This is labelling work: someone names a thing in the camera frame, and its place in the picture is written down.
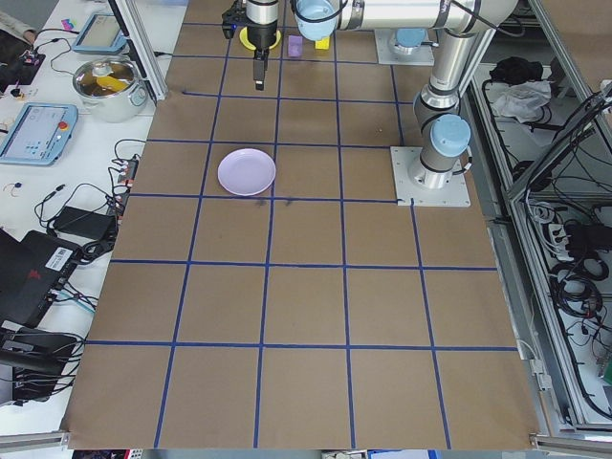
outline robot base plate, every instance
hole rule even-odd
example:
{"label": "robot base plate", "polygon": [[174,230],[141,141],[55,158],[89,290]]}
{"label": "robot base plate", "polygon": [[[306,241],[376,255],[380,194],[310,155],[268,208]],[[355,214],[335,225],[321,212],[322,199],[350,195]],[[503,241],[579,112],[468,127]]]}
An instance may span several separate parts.
{"label": "robot base plate", "polygon": [[[417,186],[408,177],[408,166],[421,154],[421,147],[392,146],[391,161],[393,162],[393,178],[395,194],[399,206],[410,206],[414,200],[415,206],[430,208],[468,208],[470,196],[466,179],[463,175],[453,175],[450,182],[441,189],[426,189]],[[454,170],[460,170],[459,161]]]}
{"label": "robot base plate", "polygon": [[389,40],[391,39],[391,35],[393,33],[393,29],[376,29],[374,31],[379,64],[433,65],[433,51],[431,50],[431,47],[427,45],[419,47],[419,49],[411,55],[398,55],[397,53],[393,53],[389,47]]}

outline purple plate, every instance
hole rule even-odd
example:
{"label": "purple plate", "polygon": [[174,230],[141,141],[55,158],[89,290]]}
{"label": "purple plate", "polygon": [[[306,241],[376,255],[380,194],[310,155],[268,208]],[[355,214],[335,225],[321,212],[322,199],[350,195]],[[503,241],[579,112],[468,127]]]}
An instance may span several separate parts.
{"label": "purple plate", "polygon": [[273,159],[254,148],[232,151],[217,169],[221,186],[239,196],[252,196],[265,191],[274,181],[275,175]]}

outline power adapter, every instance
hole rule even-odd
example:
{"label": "power adapter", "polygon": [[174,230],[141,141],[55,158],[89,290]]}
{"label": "power adapter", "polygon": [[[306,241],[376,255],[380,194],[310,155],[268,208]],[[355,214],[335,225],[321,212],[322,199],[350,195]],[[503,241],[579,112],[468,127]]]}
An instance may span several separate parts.
{"label": "power adapter", "polygon": [[115,217],[65,206],[53,220],[53,230],[99,241],[115,231]]}

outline yellow object in pot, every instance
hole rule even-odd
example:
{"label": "yellow object in pot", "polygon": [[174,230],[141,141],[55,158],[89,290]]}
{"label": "yellow object in pot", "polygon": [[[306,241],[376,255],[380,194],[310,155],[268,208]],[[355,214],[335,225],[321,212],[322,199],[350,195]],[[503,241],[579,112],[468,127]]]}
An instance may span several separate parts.
{"label": "yellow object in pot", "polygon": [[127,88],[127,83],[120,79],[113,78],[112,76],[97,76],[96,83],[99,87],[119,93]]}

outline cooking pot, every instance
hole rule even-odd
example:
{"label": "cooking pot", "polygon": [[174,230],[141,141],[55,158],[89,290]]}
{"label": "cooking pot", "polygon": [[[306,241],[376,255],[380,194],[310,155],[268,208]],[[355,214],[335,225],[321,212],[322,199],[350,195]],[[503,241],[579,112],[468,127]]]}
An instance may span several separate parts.
{"label": "cooking pot", "polygon": [[121,122],[138,115],[148,100],[136,68],[120,57],[82,65],[75,72],[73,86],[90,113],[109,122]]}

